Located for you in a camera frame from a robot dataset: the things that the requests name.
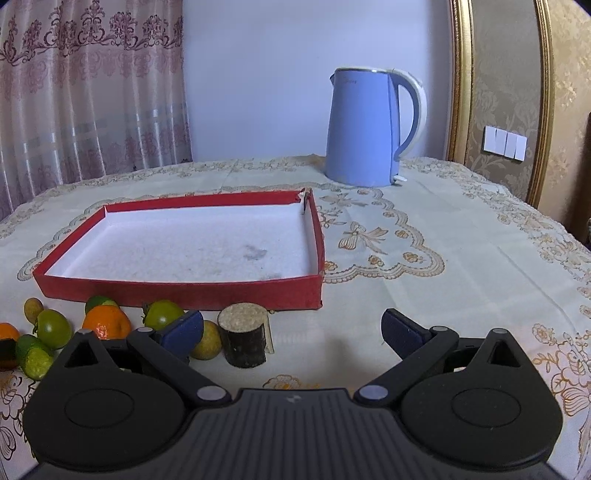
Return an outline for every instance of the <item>tablecloth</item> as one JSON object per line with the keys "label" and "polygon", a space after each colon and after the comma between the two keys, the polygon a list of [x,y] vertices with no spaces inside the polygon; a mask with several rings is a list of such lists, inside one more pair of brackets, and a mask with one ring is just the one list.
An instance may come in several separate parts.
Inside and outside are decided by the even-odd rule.
{"label": "tablecloth", "polygon": [[[564,228],[503,186],[455,163],[404,160],[404,184],[356,188],[322,173],[323,159],[189,163],[51,189],[0,223],[0,320],[30,332],[22,305],[40,297],[76,328],[83,306],[44,299],[33,267],[107,203],[207,192],[314,191],[325,235],[324,306],[271,315],[275,353],[260,367],[222,355],[191,365],[232,394],[241,387],[354,391],[400,361],[380,320],[395,307],[425,327],[467,337],[505,327],[555,394],[564,427],[550,463],[565,477],[591,472],[591,254]],[[139,309],[125,309],[134,326]],[[204,312],[214,320],[216,312]],[[35,383],[4,373],[0,388],[0,478],[35,464],[22,411]]]}

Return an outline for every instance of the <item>small yellow fruit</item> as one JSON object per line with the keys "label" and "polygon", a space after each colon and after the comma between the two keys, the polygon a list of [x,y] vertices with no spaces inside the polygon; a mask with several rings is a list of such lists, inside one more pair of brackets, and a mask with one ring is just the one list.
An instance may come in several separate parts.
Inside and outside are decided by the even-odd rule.
{"label": "small yellow fruit", "polygon": [[43,309],[43,304],[41,303],[41,300],[28,299],[25,302],[24,310],[25,310],[25,317],[27,317],[27,320],[29,321],[29,323],[32,323],[33,325],[35,325],[35,323],[37,322],[37,316],[44,309]]}
{"label": "small yellow fruit", "polygon": [[197,360],[211,360],[222,351],[222,339],[217,325],[209,320],[203,322],[203,337],[191,352]]}

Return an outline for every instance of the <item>cucumber slice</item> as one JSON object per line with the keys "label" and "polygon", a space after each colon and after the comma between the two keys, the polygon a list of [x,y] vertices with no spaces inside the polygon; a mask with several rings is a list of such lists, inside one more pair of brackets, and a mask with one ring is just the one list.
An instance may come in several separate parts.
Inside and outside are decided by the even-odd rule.
{"label": "cucumber slice", "polygon": [[39,338],[37,338],[36,336],[29,335],[29,334],[21,335],[19,337],[19,339],[17,340],[17,345],[15,347],[17,362],[21,366],[21,368],[23,367],[27,353],[33,347],[40,348],[40,349],[44,350],[45,352],[47,352],[49,355],[52,354],[52,350],[47,345],[45,345],[42,341],[40,341]]}
{"label": "cucumber slice", "polygon": [[50,369],[53,363],[53,357],[43,348],[32,347],[27,352],[22,371],[32,380],[40,380]]}

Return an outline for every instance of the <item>stain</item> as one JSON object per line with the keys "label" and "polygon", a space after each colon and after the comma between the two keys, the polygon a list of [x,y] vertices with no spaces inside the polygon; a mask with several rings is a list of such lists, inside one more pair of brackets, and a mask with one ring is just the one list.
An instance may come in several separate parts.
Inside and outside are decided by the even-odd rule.
{"label": "stain", "polygon": [[259,278],[258,281],[280,280],[281,278],[282,278],[282,275],[280,273],[271,273],[271,274],[265,275],[262,278]]}
{"label": "stain", "polygon": [[245,245],[245,247],[248,253],[243,255],[243,257],[247,260],[260,260],[267,254],[267,250],[259,249],[252,245]]}

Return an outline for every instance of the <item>gold floral wallpaper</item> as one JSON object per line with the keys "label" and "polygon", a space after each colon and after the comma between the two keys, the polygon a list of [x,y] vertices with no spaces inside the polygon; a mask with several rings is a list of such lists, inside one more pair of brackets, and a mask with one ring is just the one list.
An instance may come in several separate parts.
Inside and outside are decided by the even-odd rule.
{"label": "gold floral wallpaper", "polygon": [[[548,169],[538,208],[567,228],[580,230],[584,219],[573,219],[572,214],[580,190],[577,181],[586,173],[582,167],[591,113],[591,18],[574,0],[551,0],[548,7],[556,101]],[[586,201],[591,203],[591,178],[587,182]]]}
{"label": "gold floral wallpaper", "polygon": [[[525,200],[540,116],[541,56],[535,3],[472,0],[472,14],[474,92],[466,166]],[[525,135],[525,161],[483,152],[486,125]]]}

